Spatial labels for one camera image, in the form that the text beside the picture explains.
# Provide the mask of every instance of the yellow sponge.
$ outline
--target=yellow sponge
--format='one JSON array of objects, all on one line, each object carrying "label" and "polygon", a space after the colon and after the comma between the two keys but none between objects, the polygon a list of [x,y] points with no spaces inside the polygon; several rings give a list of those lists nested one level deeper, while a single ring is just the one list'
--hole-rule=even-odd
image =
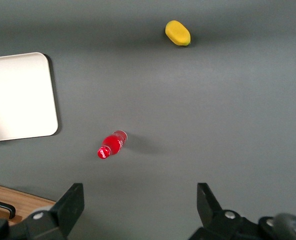
[{"label": "yellow sponge", "polygon": [[176,20],[167,23],[165,33],[178,46],[187,46],[190,44],[191,37],[189,31]]}]

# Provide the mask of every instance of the plastic bottle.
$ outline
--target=plastic bottle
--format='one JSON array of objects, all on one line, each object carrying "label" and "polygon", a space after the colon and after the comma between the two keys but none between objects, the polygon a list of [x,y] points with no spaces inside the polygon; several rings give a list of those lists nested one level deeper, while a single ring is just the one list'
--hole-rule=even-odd
[{"label": "plastic bottle", "polygon": [[123,145],[127,141],[127,134],[124,131],[118,130],[106,137],[101,144],[97,154],[101,159],[106,159],[110,155],[119,153]]}]

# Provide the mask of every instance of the wooden board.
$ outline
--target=wooden board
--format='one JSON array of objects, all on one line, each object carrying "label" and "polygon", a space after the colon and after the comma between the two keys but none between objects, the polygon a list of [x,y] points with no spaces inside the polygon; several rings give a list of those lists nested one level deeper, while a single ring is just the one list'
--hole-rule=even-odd
[{"label": "wooden board", "polygon": [[52,200],[44,199],[2,186],[0,186],[0,202],[13,205],[16,208],[16,215],[13,219],[8,219],[9,211],[0,208],[0,219],[8,219],[9,225],[14,225],[21,222],[37,208],[53,206],[56,203]]}]

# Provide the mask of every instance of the gray table surface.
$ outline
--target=gray table surface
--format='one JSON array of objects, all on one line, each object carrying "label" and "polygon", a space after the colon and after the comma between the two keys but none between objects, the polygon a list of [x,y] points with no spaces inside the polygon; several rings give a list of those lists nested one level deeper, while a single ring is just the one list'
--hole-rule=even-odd
[{"label": "gray table surface", "polygon": [[296,1],[0,1],[0,56],[31,52],[51,58],[59,130],[0,142],[0,185],[83,183],[69,239],[186,240],[198,182],[253,222],[296,215]]}]

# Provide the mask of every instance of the white plate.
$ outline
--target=white plate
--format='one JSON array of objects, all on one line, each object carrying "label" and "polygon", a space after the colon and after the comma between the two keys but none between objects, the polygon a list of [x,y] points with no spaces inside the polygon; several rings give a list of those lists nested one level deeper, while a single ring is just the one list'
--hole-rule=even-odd
[{"label": "white plate", "polygon": [[58,129],[47,58],[0,57],[0,141],[49,136]]}]

